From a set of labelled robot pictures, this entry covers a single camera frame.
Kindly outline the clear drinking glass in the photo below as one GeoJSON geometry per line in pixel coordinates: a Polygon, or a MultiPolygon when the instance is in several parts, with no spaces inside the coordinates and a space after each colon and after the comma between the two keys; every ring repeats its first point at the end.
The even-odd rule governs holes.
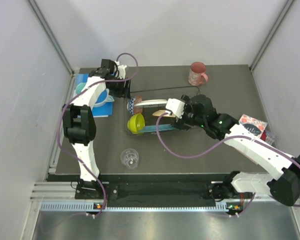
{"type": "Polygon", "coordinates": [[[121,163],[131,170],[138,167],[139,159],[139,153],[133,148],[125,149],[120,155],[121,163]]]}

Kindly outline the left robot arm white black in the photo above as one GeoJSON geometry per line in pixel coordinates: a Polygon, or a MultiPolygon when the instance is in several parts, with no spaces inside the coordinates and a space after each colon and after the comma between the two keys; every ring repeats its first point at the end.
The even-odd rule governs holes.
{"type": "Polygon", "coordinates": [[[94,153],[97,127],[93,108],[98,105],[98,99],[103,93],[116,98],[130,97],[131,80],[126,78],[126,68],[117,59],[102,59],[101,66],[88,74],[82,88],[62,107],[63,134],[75,151],[74,157],[80,169],[76,199],[106,196],[105,188],[99,180],[100,170],[94,153]]]}

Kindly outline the watermelon pattern plate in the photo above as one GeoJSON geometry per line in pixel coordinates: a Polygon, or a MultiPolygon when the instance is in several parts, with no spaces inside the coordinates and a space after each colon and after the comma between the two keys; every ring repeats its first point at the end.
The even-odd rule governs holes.
{"type": "Polygon", "coordinates": [[[157,105],[166,105],[167,104],[166,99],[152,99],[152,100],[143,100],[140,101],[139,103],[135,103],[134,107],[135,108],[141,108],[141,107],[146,107],[146,106],[157,106],[157,105]]]}

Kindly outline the lime green bowl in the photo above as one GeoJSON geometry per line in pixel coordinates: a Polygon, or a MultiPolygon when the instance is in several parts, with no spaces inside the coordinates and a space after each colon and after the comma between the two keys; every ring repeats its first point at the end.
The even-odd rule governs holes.
{"type": "Polygon", "coordinates": [[[145,127],[145,119],[141,113],[133,115],[127,122],[127,128],[132,134],[138,134],[145,127]]]}

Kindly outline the peach bird plate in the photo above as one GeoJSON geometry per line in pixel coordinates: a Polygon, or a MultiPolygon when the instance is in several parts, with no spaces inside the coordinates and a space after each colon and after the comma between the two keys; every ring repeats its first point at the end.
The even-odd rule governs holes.
{"type": "Polygon", "coordinates": [[[152,116],[154,117],[159,117],[163,115],[163,117],[168,117],[168,118],[175,118],[175,114],[172,113],[171,111],[168,110],[157,110],[154,113],[152,113],[152,116]]]}

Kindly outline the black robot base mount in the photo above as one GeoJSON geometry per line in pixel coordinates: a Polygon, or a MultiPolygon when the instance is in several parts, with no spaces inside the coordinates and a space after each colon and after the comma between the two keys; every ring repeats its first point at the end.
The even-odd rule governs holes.
{"type": "Polygon", "coordinates": [[[241,203],[250,193],[223,192],[225,174],[102,174],[108,207],[212,207],[218,201],[241,203]]]}

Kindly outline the teal scalloped plate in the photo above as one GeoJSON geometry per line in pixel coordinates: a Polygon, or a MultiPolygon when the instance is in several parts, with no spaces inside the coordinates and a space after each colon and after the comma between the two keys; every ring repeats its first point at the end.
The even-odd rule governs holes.
{"type": "MultiPolygon", "coordinates": [[[[158,131],[163,132],[163,131],[171,131],[174,130],[175,128],[171,126],[170,124],[159,124],[158,125],[158,131]]],[[[144,128],[142,128],[139,132],[140,133],[155,133],[157,131],[156,125],[147,125],[144,128]]]]}

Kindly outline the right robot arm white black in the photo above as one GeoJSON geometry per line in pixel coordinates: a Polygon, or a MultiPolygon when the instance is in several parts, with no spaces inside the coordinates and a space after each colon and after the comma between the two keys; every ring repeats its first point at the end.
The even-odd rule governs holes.
{"type": "Polygon", "coordinates": [[[300,197],[300,155],[292,156],[262,141],[234,117],[218,113],[212,101],[203,94],[170,98],[166,109],[175,115],[176,128],[200,127],[212,139],[233,147],[266,170],[265,174],[233,171],[222,184],[227,197],[251,192],[269,195],[289,207],[296,203],[300,197]]]}

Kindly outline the orange blue patterned bowl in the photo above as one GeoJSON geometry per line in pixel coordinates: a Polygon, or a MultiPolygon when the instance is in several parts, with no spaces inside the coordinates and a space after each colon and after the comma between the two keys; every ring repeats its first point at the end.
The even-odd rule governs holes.
{"type": "Polygon", "coordinates": [[[143,99],[140,95],[134,96],[128,101],[126,108],[132,116],[136,115],[136,114],[141,114],[143,112],[142,107],[135,107],[136,104],[138,104],[142,101],[143,101],[143,99]]]}

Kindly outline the pink mug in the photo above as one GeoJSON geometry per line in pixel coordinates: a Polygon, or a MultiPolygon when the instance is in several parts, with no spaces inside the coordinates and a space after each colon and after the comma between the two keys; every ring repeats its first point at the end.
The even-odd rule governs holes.
{"type": "Polygon", "coordinates": [[[190,66],[188,82],[192,86],[204,85],[208,82],[209,78],[206,74],[207,67],[202,62],[194,62],[190,66]]]}

